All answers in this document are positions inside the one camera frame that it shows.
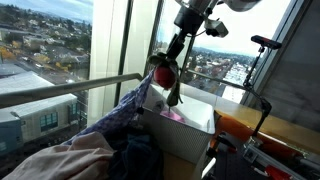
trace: pile of clothes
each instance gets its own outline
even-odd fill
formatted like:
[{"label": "pile of clothes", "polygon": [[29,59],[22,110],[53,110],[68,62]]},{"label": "pile of clothes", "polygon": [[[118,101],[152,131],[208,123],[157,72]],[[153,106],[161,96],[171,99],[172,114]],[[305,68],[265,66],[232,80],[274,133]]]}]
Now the pile of clothes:
[{"label": "pile of clothes", "polygon": [[163,154],[152,136],[128,126],[109,136],[93,132],[71,145],[43,149],[23,161],[11,179],[163,179]]},{"label": "pile of clothes", "polygon": [[110,113],[61,145],[30,156],[4,179],[163,179],[162,151],[131,123],[139,116],[153,72]]}]

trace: handrail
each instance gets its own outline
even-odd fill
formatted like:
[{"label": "handrail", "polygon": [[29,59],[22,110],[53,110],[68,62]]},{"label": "handrail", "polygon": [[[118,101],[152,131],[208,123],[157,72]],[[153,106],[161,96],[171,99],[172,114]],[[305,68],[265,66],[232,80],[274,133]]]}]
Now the handrail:
[{"label": "handrail", "polygon": [[101,79],[87,80],[83,82],[75,82],[71,84],[61,84],[36,89],[28,89],[24,91],[4,93],[0,94],[0,109],[68,93],[116,84],[133,79],[142,81],[143,78],[139,73],[133,73]]},{"label": "handrail", "polygon": [[234,83],[231,83],[229,81],[225,81],[225,80],[222,80],[222,79],[214,78],[212,76],[208,76],[208,75],[205,75],[205,74],[202,74],[202,73],[199,73],[197,71],[190,70],[190,69],[188,69],[187,71],[190,72],[190,73],[199,75],[201,77],[204,77],[204,78],[207,78],[207,79],[211,79],[211,80],[214,80],[214,81],[217,81],[217,82],[220,82],[220,83],[223,83],[223,84],[226,84],[226,85],[229,85],[229,86],[232,86],[232,87],[235,87],[235,88],[242,89],[242,90],[246,91],[246,88],[244,88],[243,86],[241,86],[239,84],[234,84]]}]

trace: white box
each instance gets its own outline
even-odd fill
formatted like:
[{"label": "white box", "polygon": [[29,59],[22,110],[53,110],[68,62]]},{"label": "white box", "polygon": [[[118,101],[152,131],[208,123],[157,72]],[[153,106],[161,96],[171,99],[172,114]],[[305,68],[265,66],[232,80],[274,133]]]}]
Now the white box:
[{"label": "white box", "polygon": [[157,139],[163,151],[196,164],[215,132],[213,107],[181,94],[183,104],[171,108],[171,113],[177,113],[185,120],[181,123],[160,115],[161,111],[168,111],[166,98],[169,93],[150,85],[143,105],[145,112],[139,123]]}]

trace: pink fabric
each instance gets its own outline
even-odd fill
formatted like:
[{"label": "pink fabric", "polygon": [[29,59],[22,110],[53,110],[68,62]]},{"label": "pink fabric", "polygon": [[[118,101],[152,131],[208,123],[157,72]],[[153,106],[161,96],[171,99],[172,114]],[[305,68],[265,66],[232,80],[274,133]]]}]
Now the pink fabric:
[{"label": "pink fabric", "polygon": [[186,123],[186,121],[184,120],[183,117],[179,116],[177,113],[173,112],[172,110],[170,111],[162,111],[160,113],[162,116],[166,116],[172,120],[175,120],[175,121],[178,121],[178,122],[181,122],[181,123]]},{"label": "pink fabric", "polygon": [[106,179],[113,149],[97,132],[75,139],[71,146],[43,149],[23,161],[5,180]]}]

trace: cloudy sky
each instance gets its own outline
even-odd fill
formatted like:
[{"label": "cloudy sky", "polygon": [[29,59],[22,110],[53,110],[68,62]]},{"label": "cloudy sky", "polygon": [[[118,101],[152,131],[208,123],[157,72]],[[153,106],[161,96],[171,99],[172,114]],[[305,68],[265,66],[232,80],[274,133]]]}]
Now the cloudy sky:
[{"label": "cloudy sky", "polygon": [[[241,13],[232,11],[227,5],[216,6],[210,19],[220,18],[229,34],[225,38],[214,38],[204,33],[196,38],[195,46],[256,56],[259,45],[251,42],[251,36],[260,35],[271,39],[289,3],[290,0],[262,0],[253,9]],[[170,42],[175,32],[173,22],[179,8],[174,0],[167,0],[159,27],[159,39]]]},{"label": "cloudy sky", "polygon": [[0,3],[92,23],[93,0],[0,0]]}]

